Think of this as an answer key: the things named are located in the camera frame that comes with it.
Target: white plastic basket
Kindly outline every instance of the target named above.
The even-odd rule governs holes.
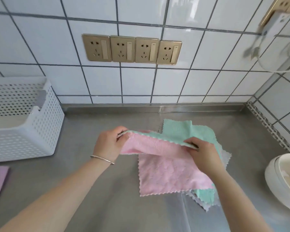
[[[0,162],[53,155],[63,119],[46,77],[0,78]]]

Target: finger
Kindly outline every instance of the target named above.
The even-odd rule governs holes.
[[[201,139],[198,139],[196,137],[191,137],[191,138],[186,139],[184,142],[194,144],[194,145],[197,145],[198,147],[200,147],[204,141]]]
[[[127,131],[128,129],[124,126],[118,126],[116,127],[115,129],[113,129],[111,132],[118,135],[120,134],[121,132],[124,132],[124,131]]]
[[[129,134],[124,134],[119,137],[117,144],[119,145],[120,148],[122,148],[125,144],[125,142],[129,139]]]

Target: electrical outlet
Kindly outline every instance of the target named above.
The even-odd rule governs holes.
[[[135,38],[128,36],[111,36],[111,52],[113,62],[134,62]]]
[[[181,41],[160,41],[157,64],[176,65],[181,47]]]
[[[274,0],[271,7],[268,9],[267,13],[261,20],[259,26],[264,27],[271,19],[275,11],[290,13],[290,0]]]
[[[137,37],[135,39],[135,62],[156,63],[159,39]]]
[[[112,61],[111,46],[108,36],[83,34],[82,38],[89,61]]]

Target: stainless steel countertop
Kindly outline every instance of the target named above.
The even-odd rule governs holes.
[[[0,194],[0,227],[75,171],[93,151],[98,134],[117,125],[158,131],[163,119],[207,125],[232,153],[227,170],[275,231],[290,231],[290,210],[270,192],[264,170],[285,153],[262,124],[243,112],[67,115],[53,156],[19,160]],[[96,181],[66,231],[229,231],[220,207],[206,213],[180,193],[139,196],[137,156],[119,156]]]

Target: silver bangle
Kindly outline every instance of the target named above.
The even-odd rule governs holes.
[[[107,160],[107,159],[105,159],[105,158],[103,158],[103,157],[100,157],[100,156],[94,156],[94,155],[92,155],[92,156],[90,156],[90,157],[92,157],[92,158],[97,158],[97,159],[100,159],[100,160],[104,160],[104,161],[106,161],[106,162],[109,162],[111,165],[114,165],[113,162],[111,162],[111,161],[109,161],[109,160]]]

